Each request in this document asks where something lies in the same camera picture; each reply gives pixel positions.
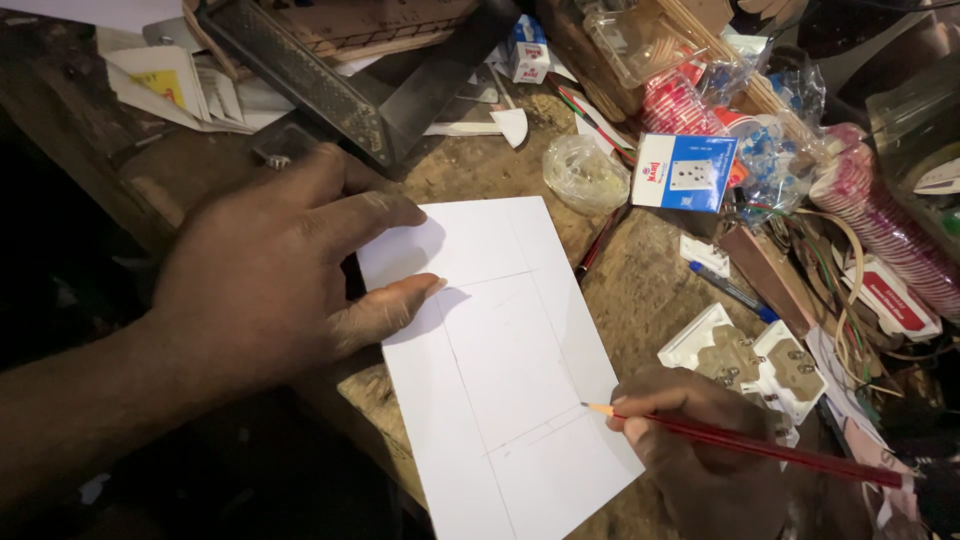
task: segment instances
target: wooden workbench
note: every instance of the wooden workbench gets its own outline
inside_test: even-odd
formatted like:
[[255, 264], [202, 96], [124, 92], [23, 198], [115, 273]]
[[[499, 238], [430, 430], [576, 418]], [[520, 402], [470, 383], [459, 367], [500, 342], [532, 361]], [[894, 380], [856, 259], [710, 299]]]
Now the wooden workbench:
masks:
[[[0, 80], [5, 81], [0, 85], [0, 104], [159, 259], [192, 206], [211, 192], [246, 182], [256, 174], [256, 164], [243, 148], [243, 135], [171, 128], [142, 111], [111, 102], [103, 92], [105, 83], [97, 79], [103, 77], [102, 65], [90, 57], [91, 45], [79, 34], [79, 26], [56, 24], [36, 31], [44, 45], [31, 49], [31, 56], [0, 59]], [[573, 112], [547, 86], [514, 86], [511, 92], [530, 124], [529, 137], [518, 149], [500, 136], [426, 137], [391, 172], [391, 179], [417, 203], [542, 196], [567, 257], [575, 264], [604, 218], [586, 217], [565, 206], [541, 174], [542, 154], [550, 141], [575, 133]], [[155, 134], [163, 135], [131, 152], [130, 145], [140, 137]], [[678, 255], [681, 231], [674, 224], [680, 217], [634, 209], [584, 282], [588, 307], [619, 377], [657, 362], [657, 350], [715, 302], [723, 304], [748, 335], [763, 330], [749, 310], [686, 268]], [[425, 505], [390, 376], [376, 348], [332, 369], [304, 375], [292, 385], [310, 410], [347, 434]], [[815, 447], [818, 431], [807, 432], [812, 435], [804, 435], [804, 445]], [[798, 484], [815, 497], [811, 491], [815, 481], [809, 475]], [[676, 531], [653, 486], [644, 479], [624, 489], [569, 536], [674, 537]]]

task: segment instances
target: hand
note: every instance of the hand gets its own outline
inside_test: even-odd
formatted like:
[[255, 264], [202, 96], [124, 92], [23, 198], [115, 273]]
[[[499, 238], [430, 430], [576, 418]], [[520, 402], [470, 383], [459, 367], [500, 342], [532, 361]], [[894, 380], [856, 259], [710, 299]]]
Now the hand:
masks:
[[351, 304], [340, 268], [387, 229], [426, 220], [405, 197], [371, 190], [384, 184], [322, 144], [191, 215], [146, 317], [188, 352], [188, 377], [251, 391], [408, 325], [444, 281], [419, 274]]
[[775, 540], [786, 519], [780, 463], [670, 432], [642, 416], [692, 418], [768, 439], [765, 414], [743, 396], [684, 368], [643, 368], [613, 390], [611, 430], [622, 431], [686, 540]]

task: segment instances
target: paper stack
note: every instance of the paper stack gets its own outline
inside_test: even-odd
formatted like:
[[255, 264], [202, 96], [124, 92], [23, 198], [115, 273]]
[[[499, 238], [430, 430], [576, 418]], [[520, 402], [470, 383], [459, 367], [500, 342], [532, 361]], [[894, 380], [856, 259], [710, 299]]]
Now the paper stack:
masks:
[[98, 28], [97, 46], [120, 102], [200, 132], [252, 134], [294, 108], [263, 81], [235, 84], [213, 59], [176, 45]]

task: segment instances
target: small box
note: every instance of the small box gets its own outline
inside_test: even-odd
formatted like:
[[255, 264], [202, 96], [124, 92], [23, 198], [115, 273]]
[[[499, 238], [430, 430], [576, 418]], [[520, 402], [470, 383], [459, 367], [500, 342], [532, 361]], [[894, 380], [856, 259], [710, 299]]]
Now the small box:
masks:
[[631, 202], [716, 212], [735, 151], [736, 139], [728, 136], [647, 134], [640, 142]]
[[550, 51], [543, 28], [530, 15], [521, 15], [507, 38], [509, 73], [515, 83], [540, 84], [550, 70]]
[[[844, 283], [853, 286], [856, 261], [852, 250], [843, 264]], [[943, 332], [940, 316], [924, 304], [893, 270], [873, 254], [863, 258], [863, 286], [859, 299], [879, 317], [887, 335], [902, 333], [913, 341], [925, 341]]]

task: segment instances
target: left hand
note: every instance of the left hand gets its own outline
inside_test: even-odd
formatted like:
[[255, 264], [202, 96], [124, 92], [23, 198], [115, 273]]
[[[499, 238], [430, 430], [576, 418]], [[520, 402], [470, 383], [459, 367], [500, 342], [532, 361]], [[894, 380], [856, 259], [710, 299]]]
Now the left hand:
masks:
[[289, 380], [408, 325], [444, 282], [419, 274], [346, 295], [344, 259], [391, 227], [426, 220], [332, 144], [189, 216], [147, 314], [196, 384], [245, 391]]

